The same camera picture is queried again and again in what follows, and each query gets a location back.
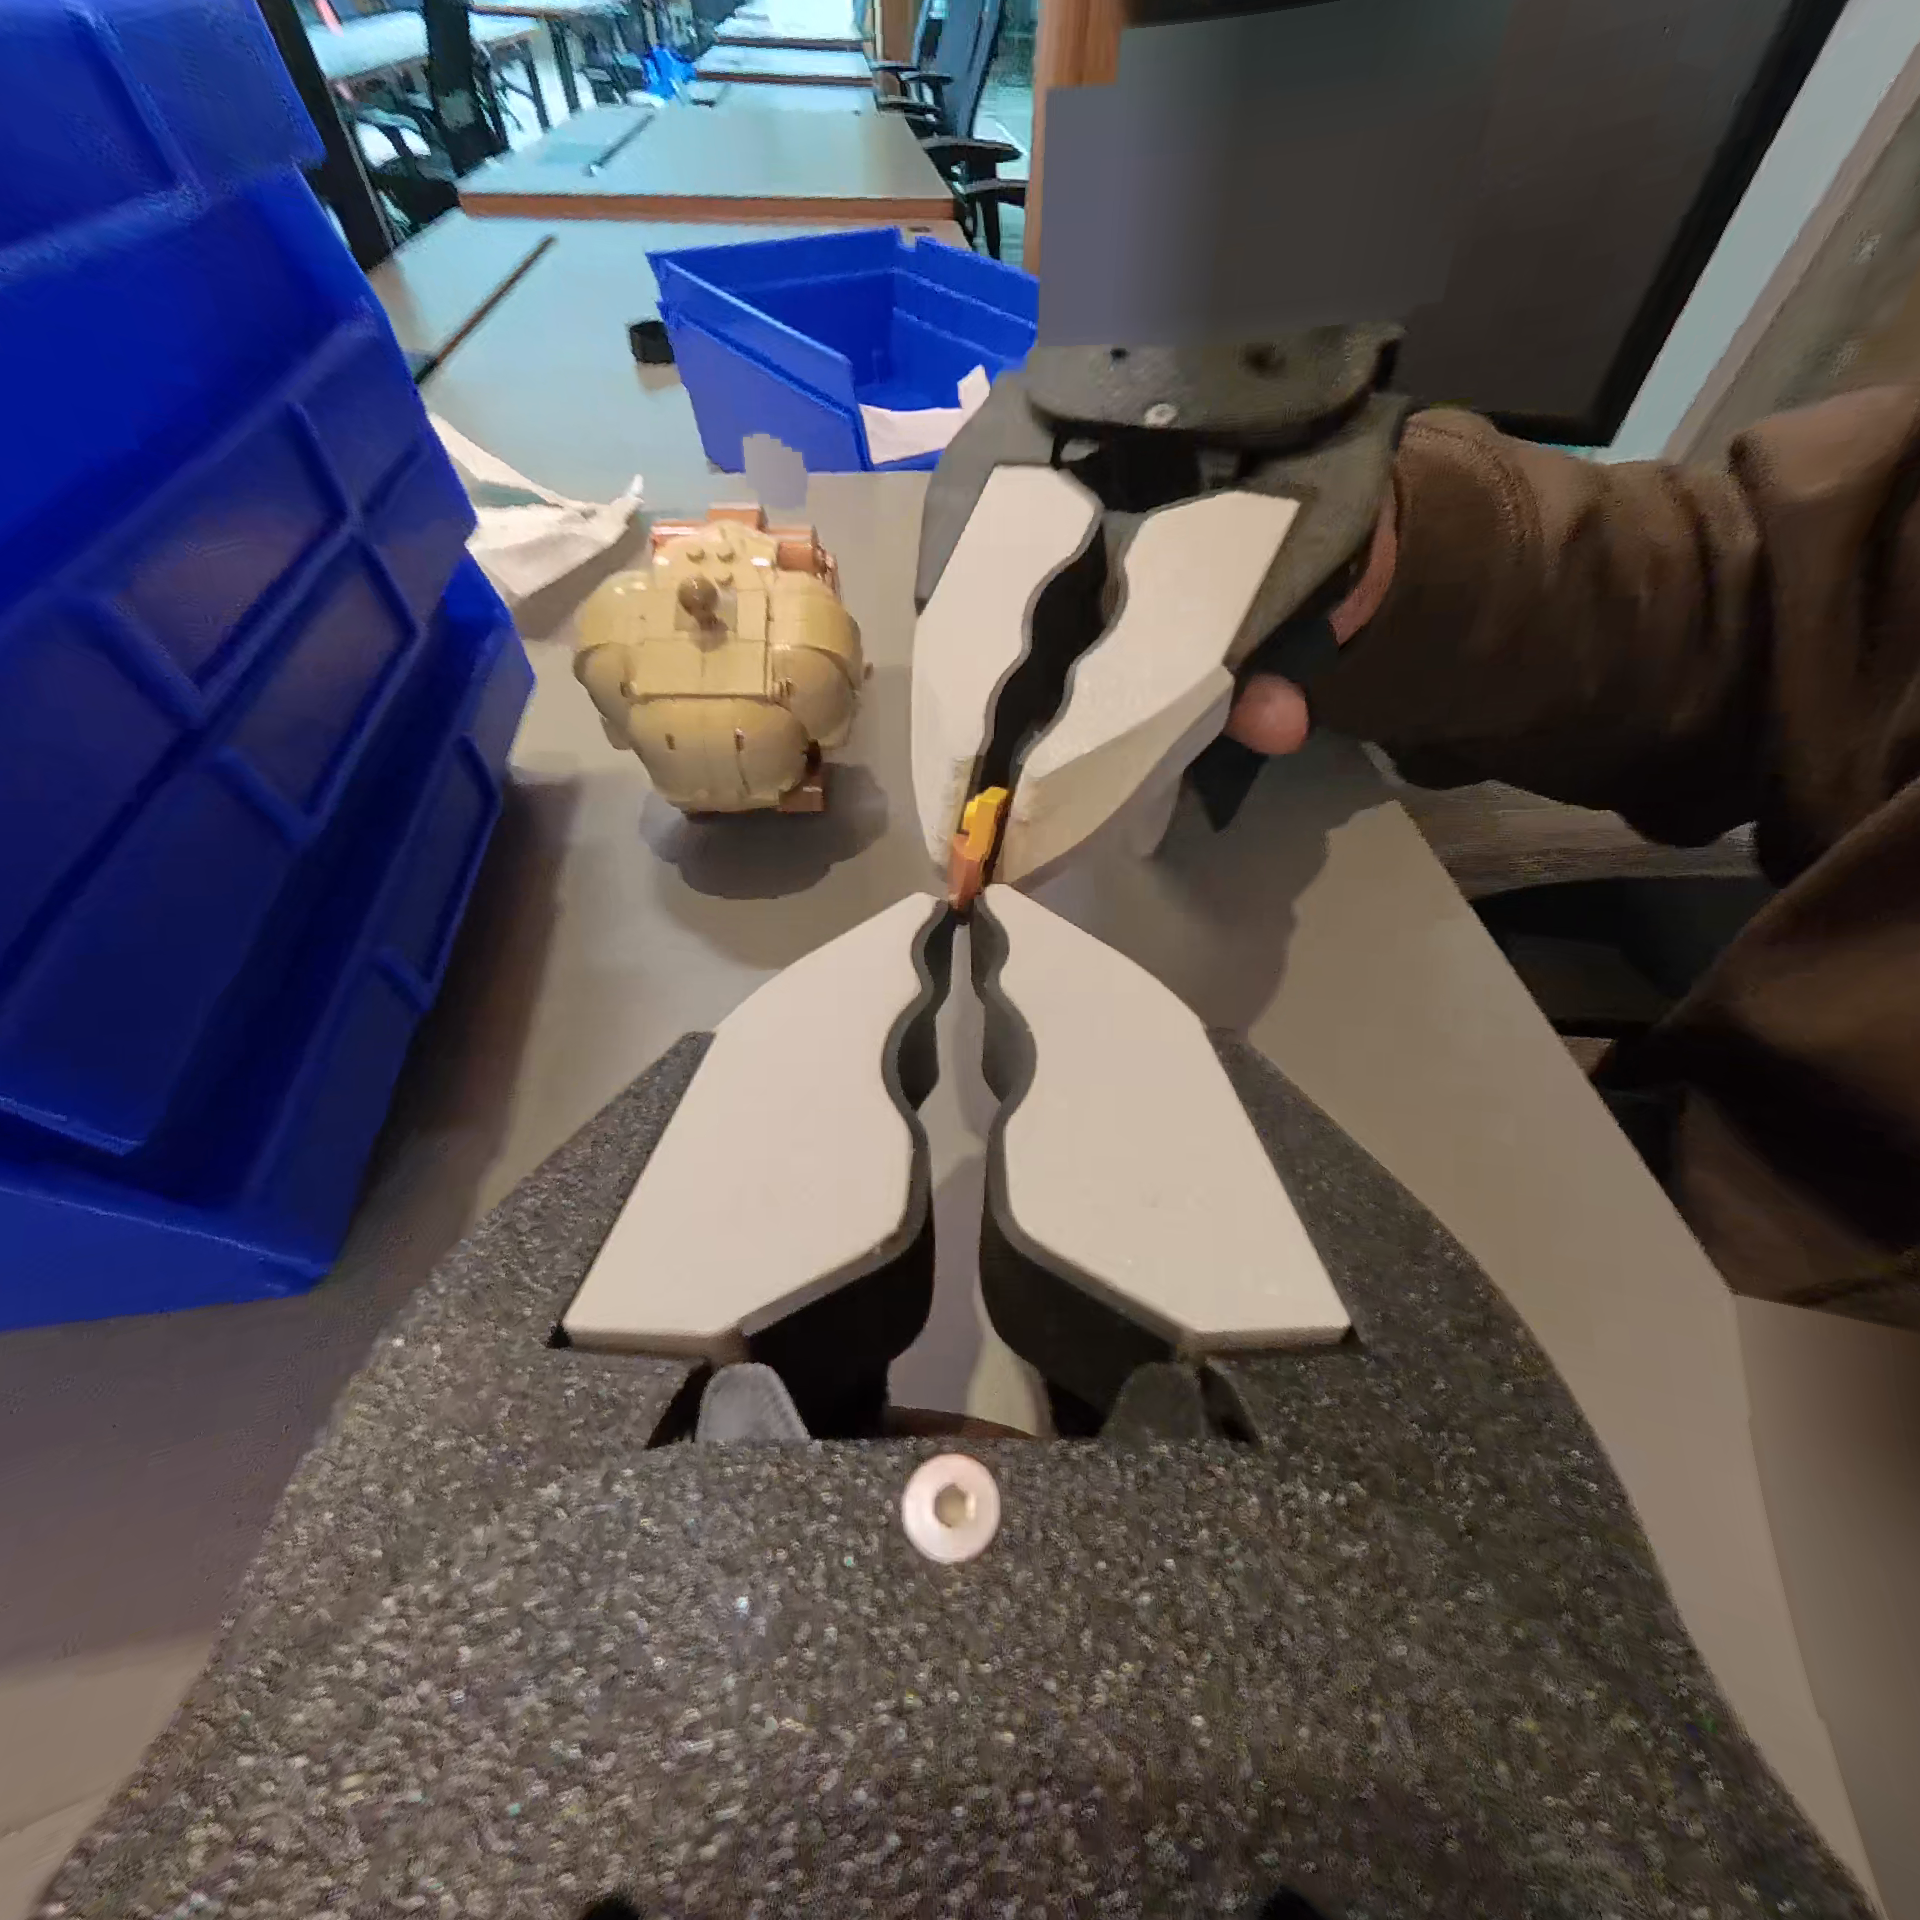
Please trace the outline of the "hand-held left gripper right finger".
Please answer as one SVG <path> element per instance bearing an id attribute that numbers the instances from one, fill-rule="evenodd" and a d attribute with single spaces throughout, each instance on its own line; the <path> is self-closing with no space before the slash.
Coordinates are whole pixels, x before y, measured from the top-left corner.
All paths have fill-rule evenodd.
<path id="1" fill-rule="evenodd" d="M 1352 1320 L 1201 1020 L 1134 957 L 1008 884 L 971 906 L 990 1212 L 981 1287 L 1027 1358 L 1095 1358 L 1088 1303 L 1174 1354 L 1335 1345 Z"/>

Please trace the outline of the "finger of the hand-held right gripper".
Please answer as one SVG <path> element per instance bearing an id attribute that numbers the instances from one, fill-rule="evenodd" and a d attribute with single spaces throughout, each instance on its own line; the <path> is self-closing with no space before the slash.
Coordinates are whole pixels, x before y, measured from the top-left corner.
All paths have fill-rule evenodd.
<path id="1" fill-rule="evenodd" d="M 998 881 L 1055 868 L 1222 719 L 1229 652 L 1300 509 L 1292 496 L 1233 488 L 1142 516 L 1120 553 L 1117 613 L 1020 757 Z"/>
<path id="2" fill-rule="evenodd" d="M 1068 470 L 995 469 L 919 609 L 907 759 L 937 872 L 976 791 L 1006 783 L 1100 628 L 1107 542 Z"/>

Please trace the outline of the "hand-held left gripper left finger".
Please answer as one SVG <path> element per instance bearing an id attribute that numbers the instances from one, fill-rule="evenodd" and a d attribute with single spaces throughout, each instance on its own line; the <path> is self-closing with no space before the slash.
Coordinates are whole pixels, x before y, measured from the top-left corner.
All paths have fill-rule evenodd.
<path id="1" fill-rule="evenodd" d="M 953 933 L 945 901 L 903 896 L 712 1028 L 564 1306 L 569 1345 L 732 1359 L 904 1260 Z"/>

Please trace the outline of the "tan brown brick toy figure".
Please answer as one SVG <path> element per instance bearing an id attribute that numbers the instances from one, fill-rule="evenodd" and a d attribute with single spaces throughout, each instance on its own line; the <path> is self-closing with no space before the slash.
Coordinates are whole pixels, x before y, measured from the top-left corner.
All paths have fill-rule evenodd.
<path id="1" fill-rule="evenodd" d="M 822 812 L 873 668 L 816 526 L 712 506 L 587 594 L 573 673 L 657 797 L 717 818 Z"/>

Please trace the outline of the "person's right forearm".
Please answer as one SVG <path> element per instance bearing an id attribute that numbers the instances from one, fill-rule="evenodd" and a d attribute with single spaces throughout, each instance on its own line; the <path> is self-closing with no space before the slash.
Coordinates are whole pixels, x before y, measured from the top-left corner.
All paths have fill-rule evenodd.
<path id="1" fill-rule="evenodd" d="M 1419 783 L 1499 782 L 1800 868 L 1916 782 L 1918 394 L 1852 391 L 1716 464 L 1408 420 L 1397 558 L 1307 693 Z"/>

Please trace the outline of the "grey desk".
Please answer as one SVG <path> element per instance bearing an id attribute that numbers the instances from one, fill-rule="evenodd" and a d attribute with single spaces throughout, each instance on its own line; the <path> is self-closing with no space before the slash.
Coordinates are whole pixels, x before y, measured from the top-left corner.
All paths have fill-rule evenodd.
<path id="1" fill-rule="evenodd" d="M 814 488 L 879 648 L 848 855 L 657 855 L 558 645 L 336 1280 L 5 1335 L 5 1822 L 60 1916 L 1916 1916 L 1916 1340 L 1724 1289 L 1352 750 L 1049 910 L 1256 1049 L 1357 1354 L 1262 1447 L 646 1440 L 550 1351 L 686 1028 L 921 884 L 917 476 Z"/>

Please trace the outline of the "person's right hand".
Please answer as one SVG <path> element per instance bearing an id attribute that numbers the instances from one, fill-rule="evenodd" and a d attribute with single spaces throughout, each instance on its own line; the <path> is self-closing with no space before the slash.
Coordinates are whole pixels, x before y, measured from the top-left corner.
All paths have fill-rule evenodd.
<path id="1" fill-rule="evenodd" d="M 1339 601 L 1324 599 L 1268 638 L 1240 673 L 1222 741 L 1262 759 L 1299 752 L 1315 726 L 1312 702 L 1321 680 L 1380 613 L 1400 553 L 1398 494 L 1389 488 L 1363 560 L 1339 575 Z"/>

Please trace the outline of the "white paper sheet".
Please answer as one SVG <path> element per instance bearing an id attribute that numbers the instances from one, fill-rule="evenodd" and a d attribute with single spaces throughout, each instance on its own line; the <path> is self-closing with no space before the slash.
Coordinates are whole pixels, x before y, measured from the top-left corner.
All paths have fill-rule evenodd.
<path id="1" fill-rule="evenodd" d="M 861 402 L 856 416 L 869 452 L 869 469 L 927 469 L 937 464 L 940 454 L 977 413 L 990 393 L 990 373 L 984 368 L 971 368 L 957 380 L 956 394 L 945 405 L 900 408 Z"/>

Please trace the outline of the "small blue storage bin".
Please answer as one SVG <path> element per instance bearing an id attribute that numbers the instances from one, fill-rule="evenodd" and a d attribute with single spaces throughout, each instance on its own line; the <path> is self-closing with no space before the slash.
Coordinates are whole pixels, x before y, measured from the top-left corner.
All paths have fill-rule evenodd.
<path id="1" fill-rule="evenodd" d="M 971 368 L 1020 370 L 1040 284 L 900 229 L 805 231 L 653 249 L 655 303 L 708 465 L 747 470 L 768 438 L 806 473 L 869 469 L 861 402 L 945 405 Z"/>

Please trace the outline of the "large black screen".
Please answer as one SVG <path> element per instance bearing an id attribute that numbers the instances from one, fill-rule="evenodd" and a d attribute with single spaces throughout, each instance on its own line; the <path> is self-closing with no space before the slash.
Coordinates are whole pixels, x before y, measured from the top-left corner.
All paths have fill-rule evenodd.
<path id="1" fill-rule="evenodd" d="M 1040 112 L 1040 344 L 1384 322 L 1417 402 L 1603 446 L 1839 13 L 1121 4 Z"/>

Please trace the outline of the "black office chair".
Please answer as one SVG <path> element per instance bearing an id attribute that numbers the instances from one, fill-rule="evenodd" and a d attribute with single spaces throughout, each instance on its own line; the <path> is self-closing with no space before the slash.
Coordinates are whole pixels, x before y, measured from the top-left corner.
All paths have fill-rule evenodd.
<path id="1" fill-rule="evenodd" d="M 904 118 L 948 188 L 950 213 L 974 250 L 1000 260 L 1000 213 L 1027 206 L 1027 177 L 1004 173 L 1024 151 L 976 128 L 1000 44 L 1004 1 L 945 1 L 929 55 L 876 60 L 879 112 Z"/>

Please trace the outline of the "torn white paper bag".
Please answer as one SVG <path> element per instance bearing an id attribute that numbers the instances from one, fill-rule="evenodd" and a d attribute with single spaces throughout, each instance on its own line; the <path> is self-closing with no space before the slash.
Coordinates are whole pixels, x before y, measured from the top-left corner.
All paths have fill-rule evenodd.
<path id="1" fill-rule="evenodd" d="M 555 490 L 427 413 L 472 512 L 469 553 L 509 609 L 603 558 L 643 506 L 643 476 L 606 501 Z"/>

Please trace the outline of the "long wooden table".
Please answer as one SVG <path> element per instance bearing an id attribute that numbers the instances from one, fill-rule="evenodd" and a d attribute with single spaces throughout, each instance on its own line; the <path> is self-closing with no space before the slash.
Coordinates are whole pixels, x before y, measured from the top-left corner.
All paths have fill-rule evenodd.
<path id="1" fill-rule="evenodd" d="M 907 125 L 790 104 L 601 104 L 459 180 L 475 220 L 903 223 L 953 214 Z"/>

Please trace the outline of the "person's brown jacket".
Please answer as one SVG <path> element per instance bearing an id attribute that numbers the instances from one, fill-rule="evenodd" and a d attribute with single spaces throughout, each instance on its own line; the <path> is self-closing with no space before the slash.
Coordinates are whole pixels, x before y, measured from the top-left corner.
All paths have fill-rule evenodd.
<path id="1" fill-rule="evenodd" d="M 1685 1085 L 1678 1199 L 1742 1289 L 1916 1329 L 1916 300 L 1713 469 L 1606 480 L 1675 565 L 1600 648 L 1647 669 L 1606 807 L 1747 826 L 1766 884 L 1639 1055 Z"/>

